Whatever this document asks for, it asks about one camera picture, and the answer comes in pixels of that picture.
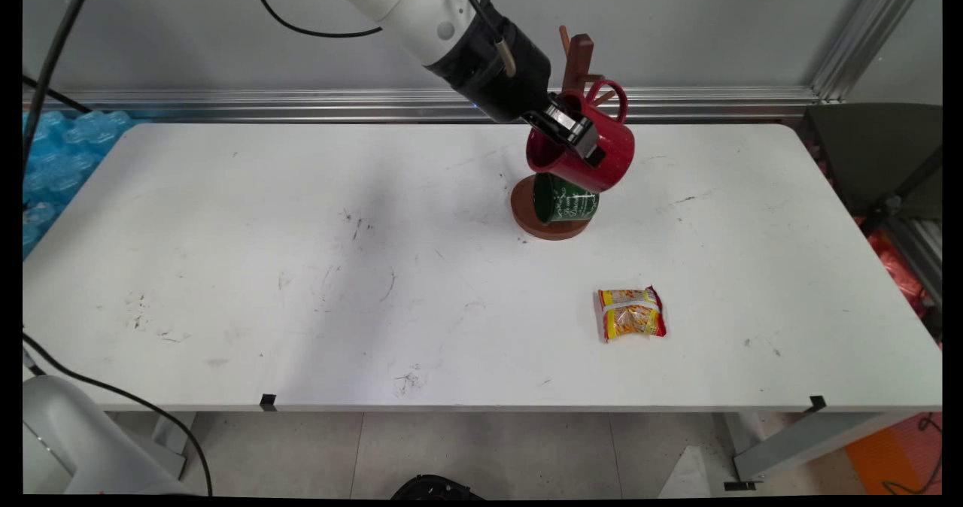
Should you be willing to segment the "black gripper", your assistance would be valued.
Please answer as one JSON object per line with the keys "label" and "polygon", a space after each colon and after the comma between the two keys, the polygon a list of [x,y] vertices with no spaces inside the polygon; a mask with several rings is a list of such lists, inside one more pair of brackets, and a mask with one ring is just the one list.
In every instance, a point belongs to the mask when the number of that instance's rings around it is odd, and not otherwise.
{"label": "black gripper", "polygon": [[547,139],[567,147],[589,167],[596,168],[606,153],[598,146],[597,126],[575,93],[550,93],[548,57],[511,21],[497,20],[508,44],[515,73],[481,21],[469,23],[454,46],[430,66],[455,92],[470,100],[496,123],[522,119]]}

